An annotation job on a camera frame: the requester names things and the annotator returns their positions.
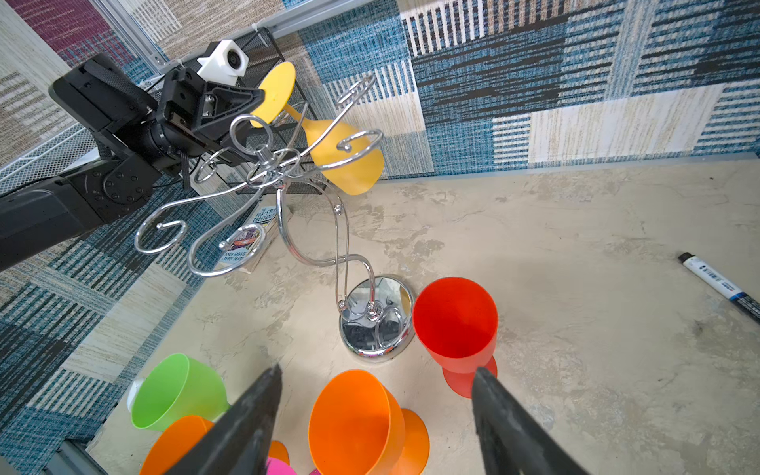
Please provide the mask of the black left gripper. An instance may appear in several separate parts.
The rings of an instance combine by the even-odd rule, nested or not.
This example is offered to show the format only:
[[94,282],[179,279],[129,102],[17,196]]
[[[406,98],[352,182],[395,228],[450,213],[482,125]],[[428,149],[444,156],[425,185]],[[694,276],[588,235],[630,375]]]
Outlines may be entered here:
[[163,79],[156,109],[156,149],[180,160],[232,145],[230,127],[265,99],[261,89],[207,82],[188,67],[176,66]]

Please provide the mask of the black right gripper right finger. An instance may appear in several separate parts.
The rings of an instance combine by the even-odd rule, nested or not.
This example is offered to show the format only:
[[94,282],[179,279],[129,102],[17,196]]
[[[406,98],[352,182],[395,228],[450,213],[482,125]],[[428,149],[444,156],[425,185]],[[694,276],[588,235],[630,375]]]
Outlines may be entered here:
[[485,367],[475,372],[471,401],[486,473],[587,475]]

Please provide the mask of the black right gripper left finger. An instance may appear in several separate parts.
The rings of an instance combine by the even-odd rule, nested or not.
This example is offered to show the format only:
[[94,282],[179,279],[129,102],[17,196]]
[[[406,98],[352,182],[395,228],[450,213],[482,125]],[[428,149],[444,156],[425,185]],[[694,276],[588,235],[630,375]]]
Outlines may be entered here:
[[263,371],[170,474],[264,474],[283,389],[278,364]]

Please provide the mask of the pink plastic wine glass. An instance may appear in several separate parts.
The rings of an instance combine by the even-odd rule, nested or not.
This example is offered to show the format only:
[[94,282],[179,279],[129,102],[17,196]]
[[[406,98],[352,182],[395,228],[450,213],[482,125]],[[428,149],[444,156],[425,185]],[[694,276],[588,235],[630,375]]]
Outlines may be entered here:
[[268,457],[266,463],[266,475],[297,475],[293,467],[283,460]]

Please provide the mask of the green plastic wine glass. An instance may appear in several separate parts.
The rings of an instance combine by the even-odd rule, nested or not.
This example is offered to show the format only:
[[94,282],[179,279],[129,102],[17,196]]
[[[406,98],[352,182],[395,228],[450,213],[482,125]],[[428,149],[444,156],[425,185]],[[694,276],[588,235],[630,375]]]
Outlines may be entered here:
[[184,353],[164,358],[142,382],[131,422],[136,429],[165,431],[187,416],[214,421],[231,407],[217,371]]

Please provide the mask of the orange wine glass front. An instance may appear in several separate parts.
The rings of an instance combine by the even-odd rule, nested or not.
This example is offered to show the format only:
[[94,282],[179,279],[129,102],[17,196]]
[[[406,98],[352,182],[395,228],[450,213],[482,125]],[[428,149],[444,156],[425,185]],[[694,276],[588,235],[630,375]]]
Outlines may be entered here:
[[423,420],[360,369],[338,374],[323,389],[308,443],[322,474],[421,474],[431,450]]

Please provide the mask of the red plastic wine glass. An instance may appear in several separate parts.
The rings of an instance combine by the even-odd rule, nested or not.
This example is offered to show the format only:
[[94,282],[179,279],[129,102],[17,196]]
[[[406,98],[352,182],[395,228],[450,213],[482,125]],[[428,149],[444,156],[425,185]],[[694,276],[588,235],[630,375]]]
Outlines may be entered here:
[[498,374],[494,358],[498,309],[478,283],[462,277],[433,281],[416,299],[413,324],[421,344],[441,367],[445,382],[459,396],[472,397],[478,368]]

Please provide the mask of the yellow plastic wine glass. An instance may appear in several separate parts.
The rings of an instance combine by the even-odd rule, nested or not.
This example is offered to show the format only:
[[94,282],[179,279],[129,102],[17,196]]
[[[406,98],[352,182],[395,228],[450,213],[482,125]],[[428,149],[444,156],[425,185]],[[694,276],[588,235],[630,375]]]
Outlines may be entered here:
[[285,61],[271,69],[259,84],[265,99],[253,110],[253,116],[269,125],[280,113],[287,113],[302,125],[308,145],[304,154],[312,158],[318,173],[348,195],[369,191],[384,170],[384,155],[379,149],[383,133],[358,130],[344,122],[344,117],[375,85],[376,76],[373,73],[364,76],[338,99],[340,113],[332,121],[309,120],[288,104],[295,81],[292,63]]

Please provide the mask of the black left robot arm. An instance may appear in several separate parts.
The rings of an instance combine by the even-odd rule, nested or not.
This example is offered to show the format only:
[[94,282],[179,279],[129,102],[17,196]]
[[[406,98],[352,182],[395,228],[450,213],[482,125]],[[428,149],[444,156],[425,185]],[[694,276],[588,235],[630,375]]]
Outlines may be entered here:
[[162,176],[188,186],[194,158],[241,164],[231,124],[265,99],[261,89],[207,82],[183,66],[154,98],[105,53],[59,77],[49,95],[93,136],[99,156],[2,194],[2,269],[134,213]]

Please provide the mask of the black mesh shelf rack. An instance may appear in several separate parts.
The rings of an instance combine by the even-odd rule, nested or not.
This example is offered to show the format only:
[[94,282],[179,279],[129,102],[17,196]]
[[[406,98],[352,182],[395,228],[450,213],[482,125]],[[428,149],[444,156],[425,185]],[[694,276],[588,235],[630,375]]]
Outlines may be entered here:
[[186,152],[196,159],[190,177],[197,184],[208,181],[221,165],[251,162],[235,144],[264,137],[265,127],[283,142],[290,129],[281,124],[285,106],[292,96],[304,97],[295,66],[267,29],[209,43],[166,77],[163,91],[174,91],[183,101],[190,118],[184,127],[206,147],[199,154]]

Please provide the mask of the treehouse paperback book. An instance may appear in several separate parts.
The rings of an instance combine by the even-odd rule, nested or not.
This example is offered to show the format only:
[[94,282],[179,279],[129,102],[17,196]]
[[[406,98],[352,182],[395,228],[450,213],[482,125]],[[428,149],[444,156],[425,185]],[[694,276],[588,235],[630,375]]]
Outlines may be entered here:
[[234,235],[234,240],[216,265],[216,270],[233,267],[234,271],[251,274],[278,234],[275,206],[258,209]]

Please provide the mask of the black marker pen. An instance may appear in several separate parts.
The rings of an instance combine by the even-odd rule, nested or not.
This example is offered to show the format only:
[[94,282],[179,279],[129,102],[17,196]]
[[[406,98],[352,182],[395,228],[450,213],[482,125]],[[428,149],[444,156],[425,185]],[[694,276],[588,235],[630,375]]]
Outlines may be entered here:
[[686,269],[689,269],[694,275],[697,275],[702,281],[706,282],[712,289],[724,296],[726,300],[732,302],[746,316],[752,318],[756,324],[759,323],[759,302],[747,294],[733,282],[729,281],[724,275],[712,268],[702,259],[692,255],[692,253],[682,253],[678,259]]

